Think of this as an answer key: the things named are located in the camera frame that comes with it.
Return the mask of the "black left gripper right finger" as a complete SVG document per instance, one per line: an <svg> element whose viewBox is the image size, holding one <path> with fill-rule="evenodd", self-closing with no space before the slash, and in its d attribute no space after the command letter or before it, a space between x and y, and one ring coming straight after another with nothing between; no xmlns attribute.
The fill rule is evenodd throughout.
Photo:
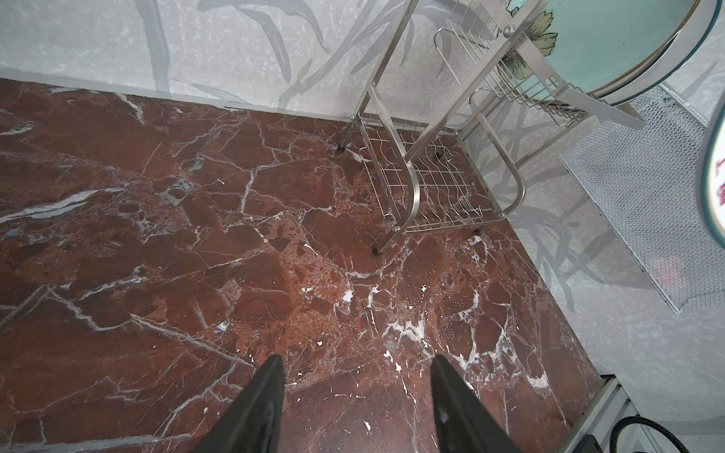
<svg viewBox="0 0 725 453"><path fill-rule="evenodd" d="M430 366L433 417L440 452L519 452L450 362Z"/></svg>

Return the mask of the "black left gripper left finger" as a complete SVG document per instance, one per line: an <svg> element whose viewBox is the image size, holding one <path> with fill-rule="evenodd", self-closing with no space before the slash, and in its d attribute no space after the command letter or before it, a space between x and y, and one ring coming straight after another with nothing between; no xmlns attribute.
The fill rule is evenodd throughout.
<svg viewBox="0 0 725 453"><path fill-rule="evenodd" d="M193 452L277 452L285 372L270 356Z"/></svg>

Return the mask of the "large orange sunburst plate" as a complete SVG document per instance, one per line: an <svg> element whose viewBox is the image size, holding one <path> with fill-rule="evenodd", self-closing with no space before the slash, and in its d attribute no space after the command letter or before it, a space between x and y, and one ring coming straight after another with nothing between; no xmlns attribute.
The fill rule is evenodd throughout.
<svg viewBox="0 0 725 453"><path fill-rule="evenodd" d="M710 236L724 247L724 96L706 128L697 170L697 202Z"/></svg>

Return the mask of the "green flower plate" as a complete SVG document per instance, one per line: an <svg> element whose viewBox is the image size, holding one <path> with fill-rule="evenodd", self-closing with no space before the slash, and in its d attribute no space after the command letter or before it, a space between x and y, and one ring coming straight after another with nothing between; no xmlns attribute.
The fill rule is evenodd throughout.
<svg viewBox="0 0 725 453"><path fill-rule="evenodd" d="M636 79L713 1L549 1L526 36L566 82L604 98Z"/></svg>

